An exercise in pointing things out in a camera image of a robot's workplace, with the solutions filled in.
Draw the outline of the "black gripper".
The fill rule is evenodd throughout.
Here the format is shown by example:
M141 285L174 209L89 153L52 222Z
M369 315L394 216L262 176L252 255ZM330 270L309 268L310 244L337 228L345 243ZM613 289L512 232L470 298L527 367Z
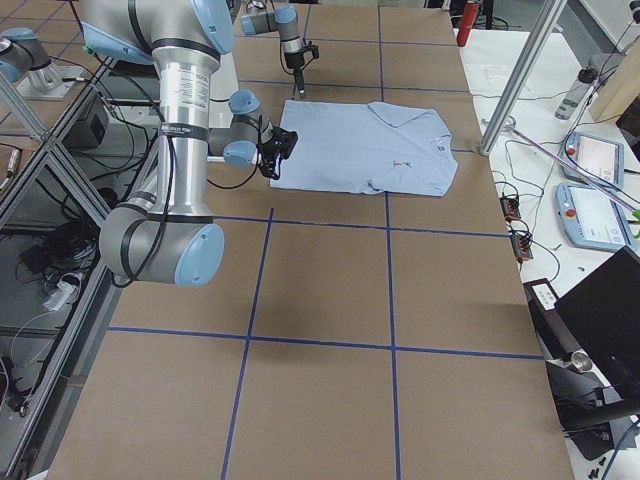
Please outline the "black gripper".
M293 52L285 52L284 59L286 66L292 71L296 89L300 98L306 97L305 82L303 76L303 70L306 65L304 55L310 53L313 60L317 60L320 57L319 47L312 42L303 45L300 49Z
M268 140L260 139L257 143L257 166L265 178L279 179L281 163L291 156L298 141L298 133L272 127L269 134Z

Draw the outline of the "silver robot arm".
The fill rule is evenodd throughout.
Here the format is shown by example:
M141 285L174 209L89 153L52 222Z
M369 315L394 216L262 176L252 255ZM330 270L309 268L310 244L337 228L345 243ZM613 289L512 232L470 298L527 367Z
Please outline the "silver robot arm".
M230 96L228 128L210 128L212 77L234 45L226 2L88 1L82 25L94 52L152 65L159 78L156 174L108 214L99 236L112 282L205 285L225 246L207 203L208 156L276 179L298 135L274 126L250 90Z
M246 36L278 34L281 68L293 78L299 98L305 99L304 70L320 58L320 52L317 45L301 35L295 7L290 4L276 7L273 2L268 6L266 1L248 1L240 25Z

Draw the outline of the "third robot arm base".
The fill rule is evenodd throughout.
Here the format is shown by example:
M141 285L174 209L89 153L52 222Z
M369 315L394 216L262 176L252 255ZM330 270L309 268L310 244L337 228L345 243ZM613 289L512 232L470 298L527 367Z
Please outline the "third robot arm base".
M1 32L1 72L29 100L63 100L85 80L82 66L56 64L36 33L26 27Z

